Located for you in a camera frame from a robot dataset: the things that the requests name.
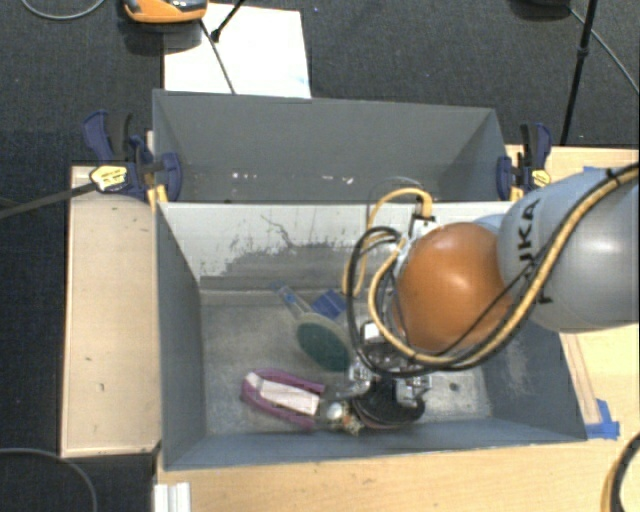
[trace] blue tape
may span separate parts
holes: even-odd
[[[612,439],[615,441],[620,437],[620,422],[611,419],[607,402],[596,398],[596,403],[598,404],[602,421],[597,424],[585,425],[587,437],[589,439]]]
[[[326,316],[329,320],[335,320],[347,309],[347,304],[335,291],[327,290],[311,304],[311,309]]]

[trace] wooden table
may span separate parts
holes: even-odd
[[[518,149],[509,147],[508,151],[513,155]],[[554,148],[547,169],[557,180],[581,171],[585,165],[621,166],[637,159],[638,152],[632,150]],[[111,212],[115,207],[105,205],[103,209]],[[136,218],[142,213],[136,211]],[[76,256],[82,259],[82,251]],[[141,275],[146,271],[144,265],[139,270]],[[76,286],[78,294],[86,293],[80,283],[76,282]],[[150,300],[150,294],[142,295],[137,299],[138,311],[151,309],[151,304],[145,302]],[[82,304],[76,301],[75,306]],[[105,338],[108,333],[101,332],[99,336]],[[112,374],[104,370],[119,364],[113,347],[98,347],[89,338],[90,333],[79,333],[67,340],[63,454],[148,450],[159,435],[158,396],[151,396],[153,390],[149,387],[157,385],[154,359],[157,347],[146,344],[148,354],[136,352],[124,356],[125,361],[128,357],[142,357],[150,362],[146,370]],[[190,482],[194,512],[607,510],[602,501],[607,474],[626,440],[640,430],[638,327],[580,335],[577,341],[566,341],[579,344],[595,395],[607,401],[613,419],[620,422],[621,436],[617,441],[596,439],[559,445],[171,473],[163,472],[159,464],[157,480],[166,484]],[[94,350],[91,364],[86,361],[89,355],[81,350],[83,344]],[[96,372],[108,381],[102,389],[95,381]],[[106,399],[105,392],[113,386],[116,394]],[[151,395],[141,396],[141,389]],[[142,419],[127,422],[123,419],[126,407],[113,407],[122,404],[123,397],[131,393],[137,397],[136,406],[143,404],[147,409]],[[74,396],[75,403],[81,402],[82,406],[74,406],[74,400],[69,399]],[[100,397],[100,407],[89,405],[92,402],[87,400],[92,396]],[[118,421],[109,419],[114,416]],[[94,423],[83,430],[89,418]],[[623,497],[627,511],[640,511],[640,461],[634,462],[627,475]]]

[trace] white paper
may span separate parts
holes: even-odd
[[[203,19],[207,30],[216,29],[232,8],[210,3]],[[204,35],[195,47],[180,51],[184,46],[184,36],[165,36],[165,89],[230,93]],[[222,30],[216,49],[237,94],[311,97],[299,12],[242,6]]]

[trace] blue clamp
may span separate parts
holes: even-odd
[[[502,200],[510,199],[514,188],[524,195],[550,182],[544,166],[551,154],[551,132],[542,123],[522,124],[520,132],[524,152],[518,153],[517,166],[508,156],[498,159],[496,187]]]
[[[109,114],[98,110],[82,123],[84,142],[91,149],[101,165],[116,163],[125,167],[126,183],[112,190],[141,201],[146,200],[147,190],[152,188],[144,178],[154,175],[156,185],[164,184],[169,201],[176,201],[182,188],[182,168],[176,153],[164,153],[160,162],[154,162],[149,147],[139,135],[128,136],[129,114]]]

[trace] bin floor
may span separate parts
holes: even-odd
[[[302,351],[295,337],[295,320],[275,295],[266,305],[251,306],[220,305],[224,301],[216,300],[216,292],[210,290],[201,295],[209,434],[298,430],[240,399],[242,379],[256,368],[277,368],[327,386],[344,381],[344,374],[323,369]],[[426,411],[420,422],[490,416],[481,369],[436,373],[432,382],[432,389],[425,395]]]

